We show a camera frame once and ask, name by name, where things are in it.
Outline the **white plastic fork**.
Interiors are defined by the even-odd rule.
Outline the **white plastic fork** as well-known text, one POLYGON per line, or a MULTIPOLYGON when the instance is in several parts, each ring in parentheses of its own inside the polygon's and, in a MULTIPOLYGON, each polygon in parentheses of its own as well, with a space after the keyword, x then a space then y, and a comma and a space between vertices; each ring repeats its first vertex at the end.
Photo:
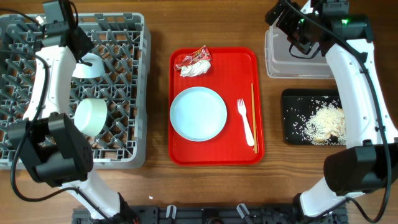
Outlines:
POLYGON ((238 105, 238 113, 241 115, 243 121, 246 142, 248 146, 254 146, 254 137, 248 123, 247 114, 246 114, 247 113, 246 105, 244 104, 244 100, 242 98, 238 99, 237 105, 238 105))

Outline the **mint green bowl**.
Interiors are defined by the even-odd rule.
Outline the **mint green bowl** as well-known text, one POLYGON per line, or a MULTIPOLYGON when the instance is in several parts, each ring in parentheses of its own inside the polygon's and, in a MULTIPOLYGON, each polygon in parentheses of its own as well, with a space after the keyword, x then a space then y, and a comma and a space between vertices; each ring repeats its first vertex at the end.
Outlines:
POLYGON ((76 108, 74 125, 81 133, 95 137, 105 125, 107 112, 107 105, 103 99, 86 98, 76 108))

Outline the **white napkin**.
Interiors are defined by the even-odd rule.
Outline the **white napkin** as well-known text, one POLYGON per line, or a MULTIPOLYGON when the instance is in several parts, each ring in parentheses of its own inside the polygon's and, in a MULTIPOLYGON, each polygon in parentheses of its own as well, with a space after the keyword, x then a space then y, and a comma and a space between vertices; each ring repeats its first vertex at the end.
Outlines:
POLYGON ((183 66, 180 75, 182 77, 195 77, 206 73, 211 67, 209 60, 199 60, 193 65, 183 66))

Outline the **small light blue plate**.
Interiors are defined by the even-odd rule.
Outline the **small light blue plate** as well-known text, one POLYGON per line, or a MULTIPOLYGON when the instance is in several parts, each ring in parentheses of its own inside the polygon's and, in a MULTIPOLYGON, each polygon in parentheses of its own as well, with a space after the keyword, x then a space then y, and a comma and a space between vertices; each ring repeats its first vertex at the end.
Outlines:
POLYGON ((105 74, 103 59, 92 53, 82 57, 84 63, 76 64, 72 77, 74 78, 98 78, 105 74))

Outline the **large light blue plate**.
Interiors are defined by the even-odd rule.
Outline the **large light blue plate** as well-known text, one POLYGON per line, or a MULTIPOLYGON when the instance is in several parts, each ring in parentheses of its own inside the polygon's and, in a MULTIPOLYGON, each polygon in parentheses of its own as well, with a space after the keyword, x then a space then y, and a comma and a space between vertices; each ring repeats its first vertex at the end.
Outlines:
POLYGON ((208 141, 224 128, 228 112, 220 95, 195 86, 181 91, 172 101, 169 118, 175 132, 194 142, 208 141))

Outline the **red snack wrapper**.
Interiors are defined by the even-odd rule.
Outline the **red snack wrapper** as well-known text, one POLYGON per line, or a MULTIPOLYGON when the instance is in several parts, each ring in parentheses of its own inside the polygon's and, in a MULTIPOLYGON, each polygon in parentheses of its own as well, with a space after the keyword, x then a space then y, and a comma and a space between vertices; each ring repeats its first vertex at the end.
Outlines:
POLYGON ((178 70, 181 70, 182 67, 184 67, 184 66, 193 65, 201 60, 210 61, 211 59, 212 59, 212 57, 211 57, 210 51, 208 50, 208 47, 206 45, 204 45, 200 49, 186 55, 181 62, 174 65, 174 69, 176 71, 178 71, 178 70))

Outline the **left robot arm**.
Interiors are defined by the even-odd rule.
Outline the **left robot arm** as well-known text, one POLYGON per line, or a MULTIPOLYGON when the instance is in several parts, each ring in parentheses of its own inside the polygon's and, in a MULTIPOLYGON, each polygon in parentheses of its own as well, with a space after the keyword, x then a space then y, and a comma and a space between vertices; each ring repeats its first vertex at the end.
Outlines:
POLYGON ((88 114, 72 121, 69 114, 73 77, 98 77, 104 73, 94 44, 78 25, 71 1, 43 4, 46 22, 40 26, 32 56, 36 71, 32 97, 22 121, 9 126, 15 162, 22 162, 31 178, 67 192, 89 211, 94 223, 138 223, 139 217, 121 194, 111 190, 94 168, 88 136, 97 135, 104 118, 96 118, 99 100, 84 101, 88 114))

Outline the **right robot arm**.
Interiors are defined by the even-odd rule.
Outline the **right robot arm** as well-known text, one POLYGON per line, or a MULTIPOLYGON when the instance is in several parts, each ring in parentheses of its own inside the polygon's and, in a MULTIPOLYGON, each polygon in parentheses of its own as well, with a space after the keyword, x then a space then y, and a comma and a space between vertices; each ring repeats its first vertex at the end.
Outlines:
POLYGON ((320 46, 338 87, 346 122, 346 149, 325 159, 323 178, 294 198, 297 221, 323 219, 347 202, 384 190, 373 223, 387 207, 397 179, 397 129, 389 116, 374 62, 369 18, 351 14, 348 1, 278 0, 266 16, 301 53, 320 46))

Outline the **wooden chopstick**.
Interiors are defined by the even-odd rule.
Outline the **wooden chopstick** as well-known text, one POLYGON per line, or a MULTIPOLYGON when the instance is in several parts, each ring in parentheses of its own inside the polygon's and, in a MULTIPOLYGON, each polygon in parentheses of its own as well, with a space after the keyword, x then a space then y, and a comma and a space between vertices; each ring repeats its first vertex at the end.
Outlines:
POLYGON ((254 153, 257 154, 258 148, 257 148, 256 110, 255 110, 253 83, 251 83, 251 106, 252 106, 252 127, 253 127, 253 138, 254 138, 254 153))

